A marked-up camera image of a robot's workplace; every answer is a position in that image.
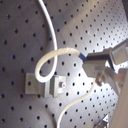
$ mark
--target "metal bracket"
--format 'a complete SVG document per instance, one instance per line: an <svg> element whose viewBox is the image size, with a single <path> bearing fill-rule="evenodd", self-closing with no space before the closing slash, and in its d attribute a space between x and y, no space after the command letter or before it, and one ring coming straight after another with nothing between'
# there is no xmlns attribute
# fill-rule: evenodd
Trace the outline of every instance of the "metal bracket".
<svg viewBox="0 0 128 128"><path fill-rule="evenodd" d="M40 94L44 98L57 97L59 93L64 93L66 87L65 76L53 76L53 78L46 82L40 83L36 80L34 73L27 73L25 80L25 94Z"/></svg>

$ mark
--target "perforated metal panel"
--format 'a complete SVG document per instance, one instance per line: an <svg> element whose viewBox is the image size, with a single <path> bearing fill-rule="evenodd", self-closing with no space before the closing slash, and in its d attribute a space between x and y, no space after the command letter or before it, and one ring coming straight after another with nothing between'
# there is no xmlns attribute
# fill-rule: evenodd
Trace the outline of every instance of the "perforated metal panel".
<svg viewBox="0 0 128 128"><path fill-rule="evenodd" d="M45 0L58 48L73 47L85 56L113 47L128 37L121 0ZM37 0L0 1L0 128L55 128L62 109L84 95L92 79L73 55L58 57L56 74L67 76L65 94L58 98L25 95L25 74L34 73L38 60L53 50L45 16ZM43 67L52 68L53 59ZM117 95L109 85L96 87L87 99L72 106L61 128L92 128L105 114L113 115Z"/></svg>

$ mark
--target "curved metal surface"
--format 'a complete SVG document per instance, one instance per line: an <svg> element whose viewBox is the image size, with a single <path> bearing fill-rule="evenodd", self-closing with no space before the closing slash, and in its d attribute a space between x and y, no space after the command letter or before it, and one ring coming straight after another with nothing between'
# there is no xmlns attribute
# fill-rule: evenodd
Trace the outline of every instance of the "curved metal surface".
<svg viewBox="0 0 128 128"><path fill-rule="evenodd" d="M121 0L45 0L58 47L73 47L85 56L113 47L128 37ZM62 109L91 87L79 58L58 57L56 74L67 76L66 93L58 98L25 95L25 73L34 72L37 61L53 50L45 16L34 0L0 2L0 128L55 128ZM53 59L42 67L52 68ZM61 128L92 128L107 113L113 115L117 95L109 85L96 87L84 101L72 106Z"/></svg>

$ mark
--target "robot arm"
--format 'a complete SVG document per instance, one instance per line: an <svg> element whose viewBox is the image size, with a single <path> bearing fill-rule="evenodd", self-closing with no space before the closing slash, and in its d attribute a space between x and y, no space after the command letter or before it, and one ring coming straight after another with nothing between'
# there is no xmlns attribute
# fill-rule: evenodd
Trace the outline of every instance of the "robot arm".
<svg viewBox="0 0 128 128"><path fill-rule="evenodd" d="M83 63L83 68L88 77L96 78L96 83L108 83L117 95L121 92L126 70L120 69L115 73L113 63L118 65L128 60L128 39L115 46L105 49L103 52L88 54L87 60Z"/></svg>

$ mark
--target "white cable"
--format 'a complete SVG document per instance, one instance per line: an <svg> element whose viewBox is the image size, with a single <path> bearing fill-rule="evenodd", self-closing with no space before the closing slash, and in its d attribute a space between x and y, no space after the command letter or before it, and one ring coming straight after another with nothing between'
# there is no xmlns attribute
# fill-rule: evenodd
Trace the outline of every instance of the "white cable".
<svg viewBox="0 0 128 128"><path fill-rule="evenodd" d="M51 52L47 53L46 55L44 55L38 61L37 65L36 65L36 68L35 68L35 77L39 82L43 83L43 82L49 81L49 78L51 78L53 76L53 74L49 74L48 75L49 77L43 77L43 76L40 75L39 72L40 72L40 69L43 66L43 64L45 62L47 62L49 59L53 58L54 56L63 55L63 54L73 54L73 55L79 56L80 52L78 50L74 49L74 48L61 48L61 49L58 49L58 50L55 50L55 51L51 51Z"/></svg>
<svg viewBox="0 0 128 128"><path fill-rule="evenodd" d="M43 12L44 12L44 14L46 16L47 22L49 24L49 28L51 30L52 39L53 39L53 45L54 45L54 50L57 50L57 40L56 40L56 35L55 35L55 31L54 31L54 28L53 28L52 21L50 19L50 16L48 14L48 11L47 11L44 3L43 3L43 0L38 0L38 1L39 1L40 6L41 6L41 8L42 8L42 10L43 10ZM46 77L41 77L41 81L42 82L47 82L48 80L50 80L52 78L52 76L54 75L54 72L56 70L56 67L57 67L57 56L54 57L54 63L53 63L53 67L52 67L51 72Z"/></svg>
<svg viewBox="0 0 128 128"><path fill-rule="evenodd" d="M86 99L88 96L90 96L90 95L92 94L92 92L94 91L95 85L96 85L95 82L93 82L93 85L92 85L92 87L91 87L91 89L90 89L90 91L89 91L88 93L86 93L84 96L82 96L82 97L80 97L80 98L78 98L78 99L72 101L71 103L69 103L69 104L62 110L62 112L60 113L60 116L59 116L59 118L58 118L58 121L57 121L57 128L60 128L60 122L61 122L61 119L62 119L63 114L65 113L65 111L67 111L67 109L70 108L72 105L74 105L74 104L76 104L76 103L78 103L78 102L80 102L80 101Z"/></svg>

